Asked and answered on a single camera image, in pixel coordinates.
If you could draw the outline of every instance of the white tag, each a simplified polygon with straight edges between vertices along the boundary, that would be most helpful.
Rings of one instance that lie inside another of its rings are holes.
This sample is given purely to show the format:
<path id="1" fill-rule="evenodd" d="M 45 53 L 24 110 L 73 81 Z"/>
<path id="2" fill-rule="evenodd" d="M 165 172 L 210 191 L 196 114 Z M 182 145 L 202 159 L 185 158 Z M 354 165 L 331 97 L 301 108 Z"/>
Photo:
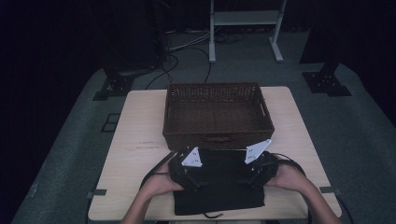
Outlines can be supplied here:
<path id="1" fill-rule="evenodd" d="M 183 166 L 201 167 L 201 158 L 199 157 L 198 147 L 195 147 L 192 152 L 181 163 Z"/>
<path id="2" fill-rule="evenodd" d="M 245 163 L 249 164 L 257 160 L 260 157 L 260 155 L 265 151 L 265 149 L 268 148 L 271 142 L 272 142 L 271 139 L 267 139 L 263 142 L 247 147 L 247 155 L 245 158 Z"/>

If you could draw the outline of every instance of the black cloth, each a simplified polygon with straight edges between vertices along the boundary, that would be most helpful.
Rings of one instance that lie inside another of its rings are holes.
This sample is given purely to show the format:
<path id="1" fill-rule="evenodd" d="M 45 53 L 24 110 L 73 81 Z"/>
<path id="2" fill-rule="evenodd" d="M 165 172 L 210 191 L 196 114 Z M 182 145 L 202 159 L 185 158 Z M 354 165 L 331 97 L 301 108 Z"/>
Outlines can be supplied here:
<path id="1" fill-rule="evenodd" d="M 175 215 L 197 215 L 209 212 L 264 206 L 263 188 L 253 189 L 239 183 L 252 176 L 245 164 L 245 150 L 199 151 L 200 168 L 187 168 L 188 174 L 204 183 L 198 190 L 174 191 Z"/>

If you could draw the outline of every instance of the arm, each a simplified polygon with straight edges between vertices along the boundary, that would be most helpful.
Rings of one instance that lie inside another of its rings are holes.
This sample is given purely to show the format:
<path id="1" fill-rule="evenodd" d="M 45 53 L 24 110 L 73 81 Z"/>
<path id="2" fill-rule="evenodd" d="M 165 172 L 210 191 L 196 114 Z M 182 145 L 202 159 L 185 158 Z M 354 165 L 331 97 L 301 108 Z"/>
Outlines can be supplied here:
<path id="1" fill-rule="evenodd" d="M 292 166 L 280 164 L 276 177 L 268 181 L 266 186 L 299 192 L 308 205 L 314 223 L 341 223 L 340 219 L 324 200 L 318 188 Z"/>
<path id="2" fill-rule="evenodd" d="M 152 198 L 171 191 L 183 190 L 179 184 L 172 181 L 169 175 L 164 175 L 164 173 L 169 172 L 168 162 L 157 170 L 157 173 L 162 173 L 161 175 L 152 175 L 137 192 L 134 201 L 121 221 L 122 224 L 143 223 Z"/>

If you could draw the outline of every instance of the brown basket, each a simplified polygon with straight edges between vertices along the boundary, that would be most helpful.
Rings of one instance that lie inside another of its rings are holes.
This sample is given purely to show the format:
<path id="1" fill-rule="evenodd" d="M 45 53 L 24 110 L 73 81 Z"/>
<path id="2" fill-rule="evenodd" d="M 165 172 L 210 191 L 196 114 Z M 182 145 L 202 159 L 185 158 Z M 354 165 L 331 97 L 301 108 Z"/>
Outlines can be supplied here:
<path id="1" fill-rule="evenodd" d="M 170 150 L 243 149 L 271 138 L 274 130 L 257 83 L 168 87 L 163 136 Z"/>

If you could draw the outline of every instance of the wooden tabletop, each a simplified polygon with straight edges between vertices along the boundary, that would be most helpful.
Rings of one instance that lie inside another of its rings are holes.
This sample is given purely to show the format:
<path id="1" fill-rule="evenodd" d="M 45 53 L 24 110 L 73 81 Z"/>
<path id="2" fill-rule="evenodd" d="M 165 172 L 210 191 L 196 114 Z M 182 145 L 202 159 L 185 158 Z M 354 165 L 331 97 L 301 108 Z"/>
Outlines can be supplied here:
<path id="1" fill-rule="evenodd" d="M 285 154 L 297 161 L 318 188 L 329 187 L 329 180 L 290 90 L 287 87 L 262 87 L 262 95 L 276 128 L 273 142 L 267 150 Z M 97 189 L 106 190 L 106 195 L 93 197 L 89 211 L 91 220 L 121 220 L 143 177 L 169 153 L 163 138 L 165 97 L 166 90 L 131 91 L 128 94 L 97 185 Z M 277 188 L 265 187 L 264 190 L 264 207 L 224 211 L 218 219 L 307 217 L 306 204 L 300 194 Z M 334 194 L 324 193 L 323 196 L 340 217 L 341 208 Z M 175 216 L 172 193 L 154 198 L 146 219 L 207 220 L 203 215 Z"/>

